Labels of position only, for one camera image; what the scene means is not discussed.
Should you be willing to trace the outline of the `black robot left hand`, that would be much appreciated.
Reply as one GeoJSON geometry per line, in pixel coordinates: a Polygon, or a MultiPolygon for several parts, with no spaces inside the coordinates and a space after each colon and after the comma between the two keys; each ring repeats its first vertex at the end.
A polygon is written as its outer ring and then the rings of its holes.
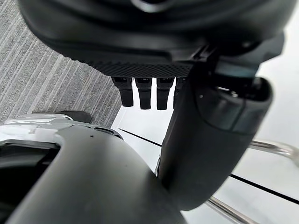
{"type": "Polygon", "coordinates": [[[225,182],[273,99],[259,66],[281,54],[294,0],[20,0],[31,32],[56,52],[110,76],[122,104],[174,111],[158,178],[180,210],[225,182]]]}

